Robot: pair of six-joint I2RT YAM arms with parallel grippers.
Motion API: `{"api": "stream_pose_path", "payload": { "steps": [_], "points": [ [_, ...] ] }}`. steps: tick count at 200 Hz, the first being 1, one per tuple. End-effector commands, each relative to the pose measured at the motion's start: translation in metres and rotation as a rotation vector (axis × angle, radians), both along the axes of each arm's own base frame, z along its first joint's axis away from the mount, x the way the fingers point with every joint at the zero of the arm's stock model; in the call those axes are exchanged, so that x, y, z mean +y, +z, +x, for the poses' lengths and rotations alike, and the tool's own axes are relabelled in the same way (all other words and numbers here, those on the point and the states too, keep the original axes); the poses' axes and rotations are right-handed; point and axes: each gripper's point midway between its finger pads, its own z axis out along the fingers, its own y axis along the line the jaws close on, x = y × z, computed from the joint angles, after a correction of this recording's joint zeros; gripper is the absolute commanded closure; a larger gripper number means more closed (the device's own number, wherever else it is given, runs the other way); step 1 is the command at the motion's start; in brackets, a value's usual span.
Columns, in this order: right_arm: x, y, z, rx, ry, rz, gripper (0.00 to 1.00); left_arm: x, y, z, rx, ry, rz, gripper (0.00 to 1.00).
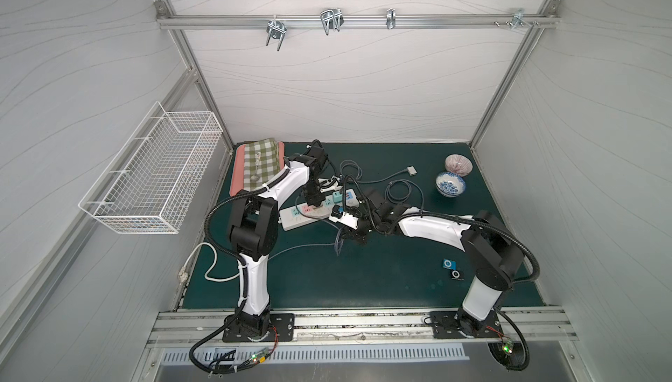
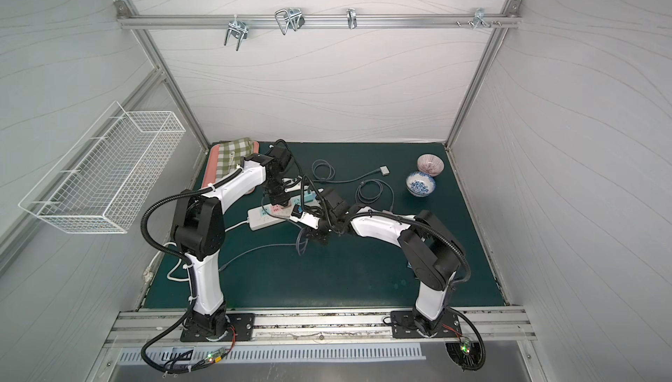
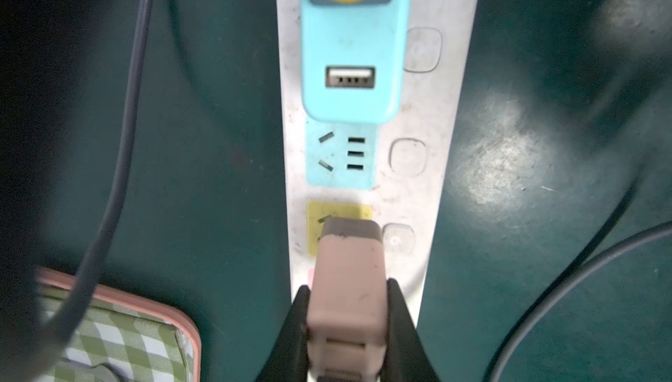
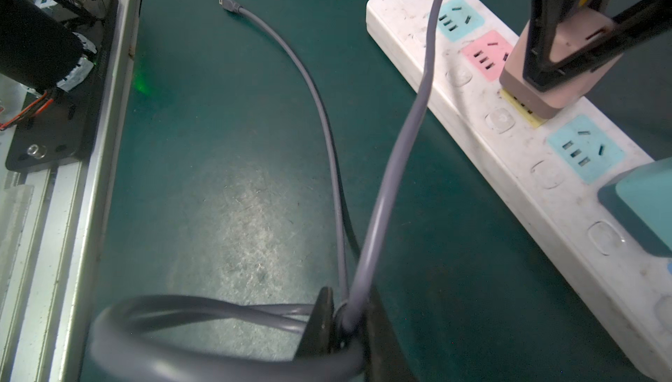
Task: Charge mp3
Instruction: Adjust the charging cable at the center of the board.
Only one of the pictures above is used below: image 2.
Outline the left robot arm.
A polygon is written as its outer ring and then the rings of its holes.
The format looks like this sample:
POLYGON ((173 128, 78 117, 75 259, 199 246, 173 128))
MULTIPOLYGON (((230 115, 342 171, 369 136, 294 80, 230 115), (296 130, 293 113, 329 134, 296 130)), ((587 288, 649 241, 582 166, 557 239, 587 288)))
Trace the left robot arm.
POLYGON ((154 203, 143 214, 140 230, 153 248, 178 258, 187 268, 189 309, 185 321, 210 338, 220 338, 229 327, 226 302, 220 283, 219 252, 226 237, 224 213, 240 198, 263 185, 271 202, 287 205, 284 177, 293 155, 283 140, 265 154, 243 158, 233 173, 199 190, 184 190, 154 203), (176 203, 171 225, 171 250, 149 232, 148 222, 158 208, 176 203))

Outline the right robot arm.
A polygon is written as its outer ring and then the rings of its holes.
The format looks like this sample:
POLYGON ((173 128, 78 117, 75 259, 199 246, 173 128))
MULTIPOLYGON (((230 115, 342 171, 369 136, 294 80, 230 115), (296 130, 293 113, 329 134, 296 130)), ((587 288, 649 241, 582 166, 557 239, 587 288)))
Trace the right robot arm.
POLYGON ((420 281, 414 324, 425 336, 434 333, 456 287, 472 276, 465 250, 455 236, 428 210, 414 216, 375 210, 364 203, 348 203, 333 188, 318 191, 316 200, 316 206, 308 206, 300 196, 290 221, 309 239, 327 241, 334 235, 351 234, 400 248, 420 281))

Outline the white colourful power strip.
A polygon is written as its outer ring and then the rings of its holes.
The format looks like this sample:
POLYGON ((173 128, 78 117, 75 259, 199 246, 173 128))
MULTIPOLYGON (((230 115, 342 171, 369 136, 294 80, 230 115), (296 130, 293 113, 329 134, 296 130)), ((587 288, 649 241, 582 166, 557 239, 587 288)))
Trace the white colourful power strip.
POLYGON ((247 223, 251 231, 258 231, 275 224, 283 223, 292 214, 293 207, 300 204, 300 184, 290 187, 285 192, 292 197, 287 206, 266 203, 248 210, 247 223))

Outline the pink charger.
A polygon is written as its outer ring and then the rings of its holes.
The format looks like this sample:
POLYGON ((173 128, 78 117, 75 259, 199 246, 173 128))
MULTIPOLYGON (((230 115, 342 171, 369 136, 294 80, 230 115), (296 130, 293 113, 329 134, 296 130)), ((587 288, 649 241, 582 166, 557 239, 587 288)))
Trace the pink charger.
POLYGON ((290 215, 292 215, 293 209, 294 209, 293 203, 290 203, 290 205, 285 208, 280 208, 279 206, 271 205, 269 207, 269 214, 271 214, 271 216, 273 217, 290 217, 290 215))

